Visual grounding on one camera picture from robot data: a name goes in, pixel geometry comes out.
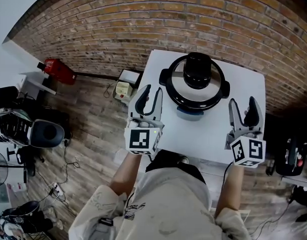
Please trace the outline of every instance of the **red box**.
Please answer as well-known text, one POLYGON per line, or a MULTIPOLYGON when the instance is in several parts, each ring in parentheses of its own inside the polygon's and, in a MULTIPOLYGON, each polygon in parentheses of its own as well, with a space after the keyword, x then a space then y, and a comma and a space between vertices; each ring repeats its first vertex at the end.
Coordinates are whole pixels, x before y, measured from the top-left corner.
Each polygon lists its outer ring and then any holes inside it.
POLYGON ((77 74, 57 58, 46 59, 44 61, 45 71, 48 75, 67 85, 73 85, 77 74))

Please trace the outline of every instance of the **white table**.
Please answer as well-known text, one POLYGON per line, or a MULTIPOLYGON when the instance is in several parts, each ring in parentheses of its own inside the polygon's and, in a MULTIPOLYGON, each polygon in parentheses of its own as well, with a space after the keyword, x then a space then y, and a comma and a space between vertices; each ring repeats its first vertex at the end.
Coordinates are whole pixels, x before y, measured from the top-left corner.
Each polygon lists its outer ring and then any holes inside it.
POLYGON ((172 62, 184 55, 186 54, 180 52, 153 50, 139 85, 139 90, 151 85, 145 112, 149 112, 153 107, 157 89, 161 87, 163 91, 161 122, 165 126, 158 148, 229 164, 233 161, 232 152, 225 150, 227 133, 232 129, 229 121, 229 100, 236 100, 241 117, 245 118, 243 113, 249 106, 250 96, 253 96, 260 106, 265 125, 265 78, 260 73, 214 59, 222 69, 226 81, 230 83, 230 95, 227 99, 221 99, 215 107, 205 110, 199 121, 184 120, 176 115, 177 105, 169 97, 166 88, 159 84, 162 69, 169 68, 172 62))

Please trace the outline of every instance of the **white cube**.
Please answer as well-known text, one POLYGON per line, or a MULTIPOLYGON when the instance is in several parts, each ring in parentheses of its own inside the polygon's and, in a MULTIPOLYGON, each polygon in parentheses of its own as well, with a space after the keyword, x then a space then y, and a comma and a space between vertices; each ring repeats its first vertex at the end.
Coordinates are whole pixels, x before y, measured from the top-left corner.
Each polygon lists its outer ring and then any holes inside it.
POLYGON ((135 155, 155 155, 162 130, 155 128, 125 128, 124 138, 126 150, 135 155))
POLYGON ((266 142, 264 140, 240 136, 230 144, 233 164, 256 168, 265 161, 266 142))

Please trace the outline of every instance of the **black pot rim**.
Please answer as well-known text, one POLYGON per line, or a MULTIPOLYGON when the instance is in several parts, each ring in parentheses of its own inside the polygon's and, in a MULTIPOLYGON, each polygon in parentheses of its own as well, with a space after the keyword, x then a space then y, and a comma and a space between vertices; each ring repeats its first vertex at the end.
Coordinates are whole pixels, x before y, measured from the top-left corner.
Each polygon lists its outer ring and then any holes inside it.
POLYGON ((220 80, 221 80, 220 88, 219 88, 219 91, 216 93, 216 95, 214 97, 207 99, 207 100, 204 100, 204 101, 193 101, 193 100, 189 100, 189 99, 183 97, 182 95, 180 95, 176 91, 176 89, 173 85, 172 73, 177 68, 178 64, 180 62, 182 62, 183 60, 185 60, 186 57, 187 57, 187 55, 176 59, 170 65, 170 67, 168 69, 164 69, 164 70, 168 71, 168 74, 167 74, 168 77, 167 77, 167 79, 165 79, 165 88, 166 88, 168 95, 173 100, 173 102, 176 103, 181 109, 183 109, 185 111, 190 111, 190 112, 196 111, 197 112, 197 111, 204 111, 204 110, 211 109, 212 107, 217 105, 222 98, 227 98, 227 97, 224 97, 222 90, 224 88, 224 85, 229 85, 229 83, 225 80, 225 76, 224 76, 224 73, 221 70, 221 68, 213 60, 211 60, 211 63, 218 70, 219 75, 220 75, 220 80))

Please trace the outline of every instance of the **table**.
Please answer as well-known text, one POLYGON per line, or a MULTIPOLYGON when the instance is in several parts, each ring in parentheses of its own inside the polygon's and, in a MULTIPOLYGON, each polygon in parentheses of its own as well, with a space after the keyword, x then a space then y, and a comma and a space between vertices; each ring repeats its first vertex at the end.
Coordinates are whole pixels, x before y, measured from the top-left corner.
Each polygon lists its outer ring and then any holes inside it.
POLYGON ((162 88, 161 122, 165 126, 158 148, 229 164, 233 161, 232 151, 225 150, 227 133, 232 129, 229 121, 229 100, 234 98, 243 113, 249 106, 250 96, 253 96, 260 106, 265 124, 265 77, 252 70, 214 59, 230 83, 230 95, 227 99, 221 99, 215 107, 206 110, 199 121, 184 120, 176 115, 177 105, 169 97, 166 88, 159 84, 162 69, 169 68, 173 61, 184 55, 186 54, 180 52, 153 50, 139 85, 139 90, 151 85, 149 100, 144 109, 146 113, 153 107, 156 91, 159 87, 162 88))

